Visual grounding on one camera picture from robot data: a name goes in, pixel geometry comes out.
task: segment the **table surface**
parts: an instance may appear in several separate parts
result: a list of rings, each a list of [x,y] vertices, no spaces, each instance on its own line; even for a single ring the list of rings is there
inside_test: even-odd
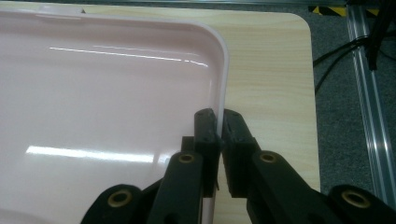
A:
[[[8,8],[38,5],[42,4],[0,2],[0,7]],[[262,150],[281,154],[311,188],[319,190],[311,39],[302,18],[227,10],[78,7],[86,13],[200,21],[216,29],[230,52],[225,107],[243,115]],[[214,223],[249,223],[246,200],[232,199],[228,193],[222,161],[219,188]]]

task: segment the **pink tray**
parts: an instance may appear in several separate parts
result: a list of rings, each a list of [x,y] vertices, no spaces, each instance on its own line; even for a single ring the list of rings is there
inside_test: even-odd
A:
[[[221,131],[228,53],[203,24],[3,10],[0,50],[2,224],[79,223],[163,177],[196,111]]]

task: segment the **wooden table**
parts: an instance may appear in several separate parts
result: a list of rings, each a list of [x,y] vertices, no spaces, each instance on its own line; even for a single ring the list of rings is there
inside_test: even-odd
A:
[[[0,2],[0,7],[38,5]],[[319,189],[311,38],[302,18],[226,10],[78,7],[87,13],[200,21],[215,28],[231,58],[225,107],[244,116],[263,150],[280,153],[313,189]],[[246,200],[232,199],[228,193],[222,161],[219,187],[214,223],[249,223]]]

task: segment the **light wood tabletop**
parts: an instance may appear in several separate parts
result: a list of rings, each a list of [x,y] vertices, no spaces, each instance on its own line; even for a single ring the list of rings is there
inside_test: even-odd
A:
[[[0,2],[0,7],[8,8],[38,5]],[[311,39],[302,18],[227,10],[78,7],[86,13],[199,21],[216,29],[231,59],[225,107],[243,115],[263,150],[281,154],[311,188],[319,190]],[[222,161],[219,187],[214,223],[250,223],[246,200],[232,199],[228,193]]]

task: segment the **gray carpet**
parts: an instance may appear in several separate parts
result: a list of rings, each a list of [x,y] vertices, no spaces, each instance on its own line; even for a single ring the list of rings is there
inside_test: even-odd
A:
[[[89,1],[73,3],[91,4]],[[308,12],[307,7],[267,7],[254,5],[217,4],[150,4],[124,3],[144,7],[190,7],[247,11],[289,12],[301,16],[311,29],[313,57],[349,42],[347,20],[334,16],[319,16]],[[396,56],[396,39],[383,44],[384,51]],[[334,57],[315,68],[315,81],[323,75]],[[382,93],[391,143],[396,148],[396,62],[378,57],[378,84]],[[317,98],[318,148],[321,191],[325,194],[336,185],[349,184],[373,192],[366,141],[361,120],[352,56],[347,55],[337,64],[323,83]]]

